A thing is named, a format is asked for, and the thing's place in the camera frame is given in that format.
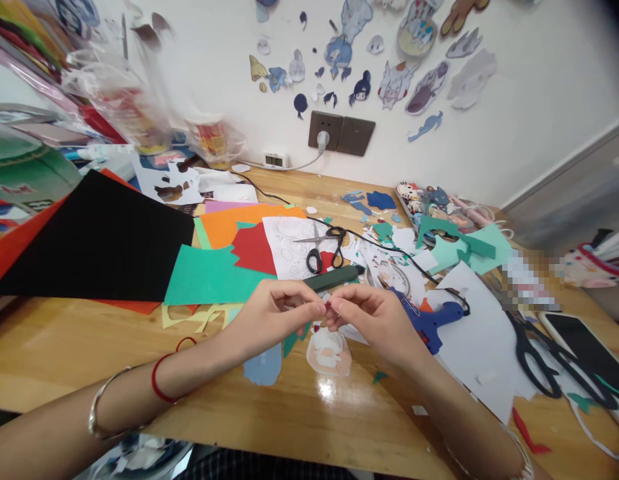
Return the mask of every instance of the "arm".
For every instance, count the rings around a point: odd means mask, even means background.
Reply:
[[[325,312],[301,281],[260,283],[229,326],[211,339],[167,357],[156,372],[160,391],[178,399],[288,337]],[[100,430],[123,432],[171,407],[151,385],[156,362],[117,377],[98,404]],[[87,429],[92,400],[105,381],[43,405],[0,428],[0,478],[71,479],[116,445]]]
[[[415,384],[429,417],[461,465],[479,479],[520,476],[524,461],[516,443],[429,353],[394,293],[348,285],[336,291],[330,303],[329,329],[351,323]],[[536,480],[550,478],[533,459],[532,466]]]

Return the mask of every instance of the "silver bangle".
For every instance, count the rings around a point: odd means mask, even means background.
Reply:
[[[512,440],[514,442],[516,442],[516,445],[518,446],[518,450],[522,454],[522,459],[524,460],[524,465],[522,466],[522,470],[520,470],[520,475],[517,476],[517,477],[511,478],[510,480],[534,480],[534,478],[535,478],[535,476],[534,476],[534,467],[531,464],[531,459],[529,458],[529,455],[527,454],[527,451],[524,449],[524,447],[520,443],[520,440],[518,440],[518,437],[510,429],[505,427],[503,424],[500,424],[500,426],[502,427],[503,430],[505,430],[509,434],[509,436],[512,438]],[[454,459],[456,464],[460,467],[462,472],[465,475],[467,475],[467,477],[471,478],[472,480],[478,480],[475,476],[473,476],[471,473],[469,473],[469,470],[467,470],[462,465],[462,463],[460,463],[460,461],[456,458],[456,455],[451,451],[451,449],[447,446],[446,443],[444,444],[444,446],[447,448],[447,451],[449,452],[449,455],[451,455],[451,457]]]
[[[131,431],[139,431],[144,429],[146,426],[150,425],[151,422],[147,423],[146,425],[143,425],[142,427],[138,427],[138,428],[132,428],[132,429],[128,429],[125,430],[122,433],[109,433],[108,431],[103,430],[102,428],[100,428],[98,426],[98,421],[97,421],[97,416],[96,416],[96,407],[98,407],[98,402],[100,402],[101,397],[103,396],[103,392],[105,391],[105,389],[109,386],[109,384],[119,375],[122,375],[125,372],[128,372],[130,370],[133,370],[136,367],[125,367],[124,369],[122,369],[120,372],[118,372],[116,375],[114,375],[113,377],[111,377],[109,380],[107,380],[105,382],[105,384],[99,388],[98,392],[96,392],[96,395],[94,396],[94,400],[91,402],[91,409],[89,410],[89,422],[87,423],[87,428],[89,430],[89,433],[95,437],[98,438],[99,440],[113,440],[119,437],[122,437],[126,434],[128,434]]]

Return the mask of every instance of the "black cable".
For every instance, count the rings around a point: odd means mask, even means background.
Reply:
[[[211,169],[209,167],[209,164],[202,158],[199,157],[199,159],[205,164],[205,166],[209,169]],[[211,170],[216,170],[216,171],[225,171],[222,169],[211,169]],[[258,190],[260,193],[262,193],[265,197],[269,197],[269,198],[275,198],[276,200],[280,200],[283,203],[286,203],[287,205],[291,205],[291,202],[288,202],[285,199],[282,199],[280,197],[277,197],[276,195],[269,195],[268,193],[265,193],[264,191],[262,191],[261,189],[258,188],[258,186],[251,181],[251,179],[249,179],[248,177],[245,177],[244,175],[240,174],[240,173],[236,173],[236,172],[231,172],[233,173],[233,175],[238,175],[239,177],[244,178],[245,180],[247,180],[256,190]],[[310,220],[316,221],[318,223],[322,223],[323,225],[326,225],[327,227],[332,227],[333,225],[330,225],[327,222],[324,222],[322,220],[313,218],[313,217],[307,217]],[[397,248],[390,248],[390,247],[384,247],[383,245],[381,245],[380,243],[375,243],[373,241],[371,241],[370,239],[366,239],[364,238],[362,235],[359,235],[358,233],[348,230],[348,229],[344,229],[344,231],[346,231],[347,233],[351,233],[352,235],[355,235],[356,237],[358,237],[359,239],[362,239],[364,241],[366,241],[367,243],[370,243],[371,245],[374,245],[375,247],[381,248],[383,250],[387,250],[387,251],[395,251],[395,252],[399,252],[402,253],[405,257],[407,257],[409,259],[409,261],[411,263],[414,264],[414,266],[418,269],[418,271],[420,271],[420,273],[422,273],[429,281],[433,282],[435,285],[439,285],[440,282],[437,281],[434,277],[432,277],[431,275],[429,275],[429,273],[427,271],[425,271],[424,269],[420,268],[420,265],[418,265],[418,263],[416,263],[414,261],[414,259],[410,256],[407,255],[404,251],[397,249]],[[456,293],[455,291],[453,291],[452,289],[446,288],[444,289],[447,293],[450,293],[451,295],[453,295],[454,297],[456,297],[458,300],[462,301],[462,303],[464,303],[465,306],[465,310],[464,310],[464,316],[467,317],[468,315],[471,314],[471,307],[469,306],[469,303],[467,302],[467,300],[465,300],[464,298],[462,298],[458,293]]]

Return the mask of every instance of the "smartphone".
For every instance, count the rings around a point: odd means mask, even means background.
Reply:
[[[563,313],[541,312],[538,316],[549,335],[560,346],[573,353],[578,360],[619,391],[618,359],[582,320]],[[610,413],[619,424],[619,394],[613,393],[613,395],[618,400],[618,410]]]

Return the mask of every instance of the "black paper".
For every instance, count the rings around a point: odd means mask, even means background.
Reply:
[[[189,215],[90,171],[0,280],[0,295],[163,301]]]

